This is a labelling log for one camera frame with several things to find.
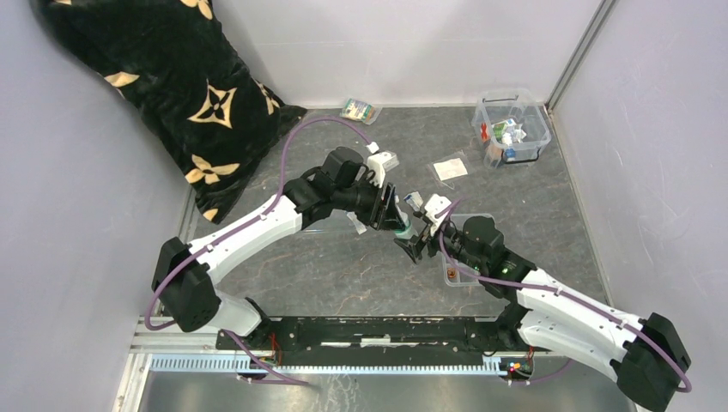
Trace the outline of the white bottle green label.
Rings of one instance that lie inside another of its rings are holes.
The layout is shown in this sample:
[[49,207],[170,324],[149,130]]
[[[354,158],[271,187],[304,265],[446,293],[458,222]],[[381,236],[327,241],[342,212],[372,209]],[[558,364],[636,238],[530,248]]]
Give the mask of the white bottle green label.
[[395,235],[398,239],[410,239],[416,234],[415,229],[412,226],[410,217],[405,214],[402,216],[402,220],[403,228],[401,230],[397,230],[395,232]]

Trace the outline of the clear box lid black handle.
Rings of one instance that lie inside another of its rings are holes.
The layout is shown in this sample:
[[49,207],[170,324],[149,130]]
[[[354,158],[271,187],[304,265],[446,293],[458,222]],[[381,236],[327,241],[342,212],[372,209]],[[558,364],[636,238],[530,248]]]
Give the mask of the clear box lid black handle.
[[359,235],[354,225],[346,216],[346,211],[333,210],[331,215],[321,221],[313,223],[302,230],[303,233],[324,234],[324,233],[355,233]]

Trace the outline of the clear compartment organizer tray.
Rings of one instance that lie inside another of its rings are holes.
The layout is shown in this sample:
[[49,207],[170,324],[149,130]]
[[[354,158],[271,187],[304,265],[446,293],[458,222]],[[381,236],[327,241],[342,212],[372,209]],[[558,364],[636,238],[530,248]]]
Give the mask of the clear compartment organizer tray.
[[[450,217],[450,220],[452,221],[452,224],[456,228],[461,228],[464,225],[464,223],[468,219],[470,219],[472,217],[485,217],[485,218],[489,218],[491,220],[494,219],[494,217],[491,214],[478,213],[478,214],[452,214],[452,216]],[[451,288],[465,288],[465,287],[476,287],[476,286],[480,286],[480,283],[478,282],[477,279],[473,278],[472,276],[468,276],[467,274],[464,274],[462,272],[462,270],[465,270],[468,273],[473,272],[473,273],[476,273],[479,276],[480,273],[478,273],[476,270],[469,269],[466,265],[464,265],[462,262],[459,262],[458,260],[455,260],[455,263],[457,265],[456,266],[453,266],[442,255],[440,255],[440,261],[441,261],[441,268],[442,268],[443,279],[444,279],[445,284],[448,287],[451,287]],[[456,269],[458,271],[459,279],[458,279],[457,282],[450,282],[447,279],[446,270],[448,268],[454,268],[454,269]]]

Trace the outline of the gauze pad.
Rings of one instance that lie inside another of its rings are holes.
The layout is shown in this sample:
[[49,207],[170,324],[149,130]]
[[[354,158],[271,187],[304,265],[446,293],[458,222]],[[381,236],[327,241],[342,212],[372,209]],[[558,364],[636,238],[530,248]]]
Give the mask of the gauze pad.
[[436,161],[427,164],[434,183],[438,187],[455,190],[465,179],[472,175],[476,169],[471,165],[470,159],[464,150],[458,150]]

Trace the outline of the colourful bandage packet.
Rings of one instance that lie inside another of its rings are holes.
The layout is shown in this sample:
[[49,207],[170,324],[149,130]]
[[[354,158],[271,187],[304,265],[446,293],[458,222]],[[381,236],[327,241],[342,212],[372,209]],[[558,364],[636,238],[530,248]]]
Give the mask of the colourful bandage packet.
[[363,124],[373,124],[381,113],[382,108],[362,100],[347,99],[343,108],[339,112],[341,118],[360,122]]

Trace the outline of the brown medicine bottle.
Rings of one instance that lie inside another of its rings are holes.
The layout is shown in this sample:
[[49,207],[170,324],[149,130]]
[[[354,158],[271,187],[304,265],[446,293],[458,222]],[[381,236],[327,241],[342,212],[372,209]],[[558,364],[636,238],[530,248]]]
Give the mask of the brown medicine bottle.
[[503,150],[490,142],[485,149],[485,163],[492,168],[496,168],[502,161]]

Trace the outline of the clear plastic storage box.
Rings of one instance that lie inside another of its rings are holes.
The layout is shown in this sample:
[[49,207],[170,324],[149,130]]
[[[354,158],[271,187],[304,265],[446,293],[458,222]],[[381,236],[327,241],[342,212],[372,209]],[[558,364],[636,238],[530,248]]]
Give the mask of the clear plastic storage box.
[[552,140],[544,106],[525,88],[487,91],[471,120],[483,163],[498,168],[537,161]]

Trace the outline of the blue white bandage roll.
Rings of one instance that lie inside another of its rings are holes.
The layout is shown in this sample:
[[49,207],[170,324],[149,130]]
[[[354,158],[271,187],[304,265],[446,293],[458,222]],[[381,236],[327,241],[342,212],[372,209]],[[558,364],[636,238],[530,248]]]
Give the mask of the blue white bandage roll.
[[514,163],[518,160],[518,152],[515,148],[506,148],[503,153],[503,159],[506,163]]

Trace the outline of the teal item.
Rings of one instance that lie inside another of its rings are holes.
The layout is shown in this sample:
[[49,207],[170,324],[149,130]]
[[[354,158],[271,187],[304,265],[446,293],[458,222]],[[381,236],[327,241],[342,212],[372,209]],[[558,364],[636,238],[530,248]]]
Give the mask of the teal item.
[[522,143],[527,137],[523,125],[514,118],[507,118],[492,125],[495,140],[507,146]]

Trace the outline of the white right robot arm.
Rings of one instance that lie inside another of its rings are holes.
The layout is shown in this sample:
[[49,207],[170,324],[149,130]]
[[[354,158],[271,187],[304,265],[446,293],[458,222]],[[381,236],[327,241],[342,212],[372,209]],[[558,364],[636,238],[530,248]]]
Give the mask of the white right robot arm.
[[628,399],[649,411],[665,411],[677,393],[693,386],[691,359],[675,325],[653,312],[644,318],[557,281],[505,245],[490,217],[476,215],[461,226],[428,221],[418,235],[395,244],[418,263],[440,254],[456,270],[508,301],[512,318],[497,324],[507,350],[524,344],[577,361],[613,381]]

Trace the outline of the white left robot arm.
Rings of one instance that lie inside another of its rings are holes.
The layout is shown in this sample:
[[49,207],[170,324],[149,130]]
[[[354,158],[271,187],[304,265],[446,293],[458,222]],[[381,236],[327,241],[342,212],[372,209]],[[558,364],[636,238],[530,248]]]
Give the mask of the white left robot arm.
[[289,180],[236,222],[189,243],[178,237],[167,240],[151,284],[153,301],[171,316],[169,324],[183,332],[215,326],[233,332],[248,349],[262,348],[270,338],[262,310],[250,300],[225,295],[219,283],[268,245],[329,218],[335,210],[353,214],[374,230],[406,231],[395,187],[385,180],[397,164],[390,151],[362,158],[353,149],[339,147],[321,166]]

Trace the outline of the white blue wipe sachet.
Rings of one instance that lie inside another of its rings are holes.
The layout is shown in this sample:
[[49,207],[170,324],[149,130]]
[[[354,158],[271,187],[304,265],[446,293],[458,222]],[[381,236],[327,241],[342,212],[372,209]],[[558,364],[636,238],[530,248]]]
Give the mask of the white blue wipe sachet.
[[356,216],[355,212],[347,212],[346,216],[349,218],[349,220],[354,225],[355,231],[361,235],[364,234],[367,231],[367,226],[362,223]]

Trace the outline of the black floral plush blanket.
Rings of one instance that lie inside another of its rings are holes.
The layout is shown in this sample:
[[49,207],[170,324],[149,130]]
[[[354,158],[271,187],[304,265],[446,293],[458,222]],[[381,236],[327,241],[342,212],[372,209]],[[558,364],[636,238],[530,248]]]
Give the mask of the black floral plush blanket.
[[61,47],[138,111],[222,222],[266,155],[306,116],[259,81],[211,1],[34,1]]

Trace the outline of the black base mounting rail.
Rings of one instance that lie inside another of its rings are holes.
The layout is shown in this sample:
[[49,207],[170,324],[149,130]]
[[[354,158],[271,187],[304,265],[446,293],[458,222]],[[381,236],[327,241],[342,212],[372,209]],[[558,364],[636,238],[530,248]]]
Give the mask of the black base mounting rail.
[[271,352],[282,367],[475,366],[484,356],[524,354],[514,326],[478,317],[265,319],[249,336],[221,331],[216,348]]

